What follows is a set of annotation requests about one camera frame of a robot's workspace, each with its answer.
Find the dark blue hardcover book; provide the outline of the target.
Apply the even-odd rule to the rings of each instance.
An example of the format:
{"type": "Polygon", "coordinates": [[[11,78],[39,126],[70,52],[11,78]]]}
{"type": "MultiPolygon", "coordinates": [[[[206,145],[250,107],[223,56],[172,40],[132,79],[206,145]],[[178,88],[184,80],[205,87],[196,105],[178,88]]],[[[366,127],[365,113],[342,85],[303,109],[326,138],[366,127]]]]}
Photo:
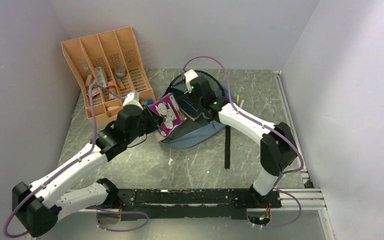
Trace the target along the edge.
{"type": "Polygon", "coordinates": [[[194,106],[187,96],[180,99],[178,104],[182,112],[192,121],[196,122],[202,116],[202,111],[198,107],[194,106]]]}

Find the white marker blue cap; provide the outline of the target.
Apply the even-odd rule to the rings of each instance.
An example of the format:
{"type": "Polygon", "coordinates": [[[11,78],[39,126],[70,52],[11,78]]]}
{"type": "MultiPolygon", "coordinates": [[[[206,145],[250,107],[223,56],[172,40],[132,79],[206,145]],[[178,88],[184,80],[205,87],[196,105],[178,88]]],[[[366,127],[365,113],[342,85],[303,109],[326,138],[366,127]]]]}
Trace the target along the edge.
{"type": "Polygon", "coordinates": [[[243,108],[244,103],[245,103],[245,100],[244,100],[244,99],[241,99],[241,101],[240,101],[240,105],[239,105],[239,107],[240,107],[241,109],[243,108]]]}

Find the purple picture book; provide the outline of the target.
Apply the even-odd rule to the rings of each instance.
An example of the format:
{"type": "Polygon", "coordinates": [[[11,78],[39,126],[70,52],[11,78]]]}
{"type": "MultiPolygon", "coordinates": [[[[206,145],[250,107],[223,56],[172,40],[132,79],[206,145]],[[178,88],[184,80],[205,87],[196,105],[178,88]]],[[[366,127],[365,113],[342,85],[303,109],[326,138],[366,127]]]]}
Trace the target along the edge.
{"type": "Polygon", "coordinates": [[[174,94],[171,92],[149,107],[155,114],[163,118],[161,126],[157,129],[160,141],[166,139],[187,119],[181,111],[174,94]]]}

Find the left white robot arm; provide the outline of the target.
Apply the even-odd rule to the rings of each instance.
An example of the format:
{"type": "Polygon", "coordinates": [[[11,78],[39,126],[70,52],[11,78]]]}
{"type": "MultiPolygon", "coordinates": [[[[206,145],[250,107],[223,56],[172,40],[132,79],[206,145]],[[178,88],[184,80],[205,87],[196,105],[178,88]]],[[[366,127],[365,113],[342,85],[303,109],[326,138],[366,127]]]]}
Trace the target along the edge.
{"type": "Polygon", "coordinates": [[[38,237],[83,208],[114,207],[120,201],[119,189],[107,178],[86,188],[72,192],[69,189],[124,152],[136,138],[156,131],[163,122],[148,106],[125,106],[115,121],[96,132],[90,143],[70,160],[31,184],[18,183],[12,189],[13,215],[30,235],[38,237]]]}

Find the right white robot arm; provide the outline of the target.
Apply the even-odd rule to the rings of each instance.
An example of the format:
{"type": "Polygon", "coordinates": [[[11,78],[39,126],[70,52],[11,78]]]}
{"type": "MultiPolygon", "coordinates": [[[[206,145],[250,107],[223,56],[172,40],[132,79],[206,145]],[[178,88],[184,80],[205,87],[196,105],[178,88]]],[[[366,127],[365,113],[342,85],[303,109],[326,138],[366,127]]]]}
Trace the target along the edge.
{"type": "Polygon", "coordinates": [[[253,116],[230,102],[232,97],[228,94],[217,97],[209,81],[195,72],[184,77],[187,93],[205,119],[234,128],[258,144],[262,169],[251,185],[249,199],[255,207],[262,207],[284,170],[298,157],[290,127],[284,122],[274,124],[253,116]]]}

